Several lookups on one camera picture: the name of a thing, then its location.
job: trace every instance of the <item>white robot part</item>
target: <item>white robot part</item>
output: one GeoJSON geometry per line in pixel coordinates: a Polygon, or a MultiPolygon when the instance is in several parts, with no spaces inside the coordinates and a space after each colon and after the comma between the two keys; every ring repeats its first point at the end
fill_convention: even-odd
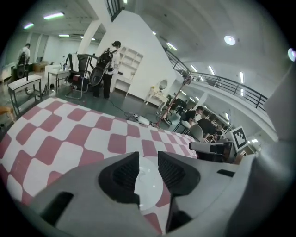
{"type": "Polygon", "coordinates": [[[147,125],[147,126],[150,125],[150,121],[148,119],[142,117],[142,116],[139,116],[137,120],[138,120],[138,122],[140,124],[144,124],[144,125],[147,125]]]}

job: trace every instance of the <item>backpack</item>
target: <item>backpack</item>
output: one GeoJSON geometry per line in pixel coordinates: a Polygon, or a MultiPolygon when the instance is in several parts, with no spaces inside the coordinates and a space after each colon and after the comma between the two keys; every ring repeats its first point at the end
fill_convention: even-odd
{"type": "Polygon", "coordinates": [[[19,57],[18,65],[21,65],[21,64],[24,65],[25,64],[25,61],[26,61],[26,53],[25,52],[22,52],[22,54],[19,57]]]}
{"type": "Polygon", "coordinates": [[[109,49],[110,48],[107,48],[107,50],[100,56],[99,61],[97,63],[100,67],[105,68],[109,64],[108,68],[110,68],[111,62],[112,62],[112,59],[113,59],[113,54],[115,52],[117,52],[117,50],[115,50],[113,52],[110,52],[109,49]]]}

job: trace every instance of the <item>black pants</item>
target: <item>black pants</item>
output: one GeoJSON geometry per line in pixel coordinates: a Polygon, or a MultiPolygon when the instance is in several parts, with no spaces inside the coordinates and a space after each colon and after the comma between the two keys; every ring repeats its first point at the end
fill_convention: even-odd
{"type": "MultiPolygon", "coordinates": [[[[102,80],[104,81],[104,98],[109,98],[110,96],[110,86],[111,86],[111,80],[112,80],[112,74],[106,74],[104,73],[102,80]]],[[[99,86],[101,83],[93,87],[93,96],[94,97],[99,97],[100,96],[100,91],[99,91],[99,86]]]]}

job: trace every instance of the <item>black cap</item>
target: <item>black cap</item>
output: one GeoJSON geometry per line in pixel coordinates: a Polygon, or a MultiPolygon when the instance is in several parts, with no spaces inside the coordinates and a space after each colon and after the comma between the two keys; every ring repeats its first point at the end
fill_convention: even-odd
{"type": "Polygon", "coordinates": [[[113,44],[112,44],[112,46],[114,46],[114,47],[121,47],[121,43],[120,43],[120,41],[115,41],[113,44]]]}

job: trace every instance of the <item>cardboard box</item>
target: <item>cardboard box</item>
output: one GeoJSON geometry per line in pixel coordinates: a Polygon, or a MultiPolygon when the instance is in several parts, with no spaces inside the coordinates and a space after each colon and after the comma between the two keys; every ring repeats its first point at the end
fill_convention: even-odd
{"type": "Polygon", "coordinates": [[[33,64],[33,71],[34,72],[44,72],[45,71],[45,66],[48,65],[48,62],[42,61],[40,63],[34,63],[33,64]]]}

